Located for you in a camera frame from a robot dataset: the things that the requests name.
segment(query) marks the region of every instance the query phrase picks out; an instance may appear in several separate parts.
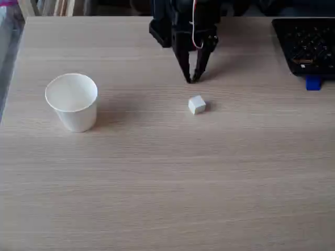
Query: cube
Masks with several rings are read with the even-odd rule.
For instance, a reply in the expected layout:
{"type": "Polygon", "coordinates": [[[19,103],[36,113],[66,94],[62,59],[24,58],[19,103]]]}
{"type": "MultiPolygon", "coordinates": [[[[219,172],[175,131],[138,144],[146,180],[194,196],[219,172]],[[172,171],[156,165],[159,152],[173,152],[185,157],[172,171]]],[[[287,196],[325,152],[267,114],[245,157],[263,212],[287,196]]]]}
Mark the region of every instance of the cube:
{"type": "Polygon", "coordinates": [[[189,99],[188,107],[193,114],[198,114],[205,111],[206,103],[204,102],[203,98],[201,98],[201,96],[199,95],[189,99]]]}

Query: wooden table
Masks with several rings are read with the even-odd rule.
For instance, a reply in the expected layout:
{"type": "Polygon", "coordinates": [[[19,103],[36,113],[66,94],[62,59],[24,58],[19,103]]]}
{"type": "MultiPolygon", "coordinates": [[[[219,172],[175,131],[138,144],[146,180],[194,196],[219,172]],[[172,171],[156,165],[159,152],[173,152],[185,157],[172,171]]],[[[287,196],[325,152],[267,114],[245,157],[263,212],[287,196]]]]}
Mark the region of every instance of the wooden table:
{"type": "Polygon", "coordinates": [[[226,18],[186,84],[149,18],[29,18],[0,129],[0,249],[333,250],[335,85],[305,91],[267,18],[226,18]],[[99,88],[67,132],[56,76],[99,88]],[[210,104],[193,116],[190,97],[210,104]]]}

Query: paper cup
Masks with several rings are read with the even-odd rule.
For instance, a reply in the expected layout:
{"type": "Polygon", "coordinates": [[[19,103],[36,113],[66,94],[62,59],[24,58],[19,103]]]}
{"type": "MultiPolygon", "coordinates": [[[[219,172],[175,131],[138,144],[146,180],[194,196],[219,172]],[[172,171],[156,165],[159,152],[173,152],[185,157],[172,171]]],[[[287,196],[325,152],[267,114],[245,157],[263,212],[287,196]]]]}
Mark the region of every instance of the paper cup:
{"type": "Polygon", "coordinates": [[[61,75],[46,88],[48,104],[72,132],[84,132],[94,125],[97,96],[94,81],[77,73],[61,75]]]}

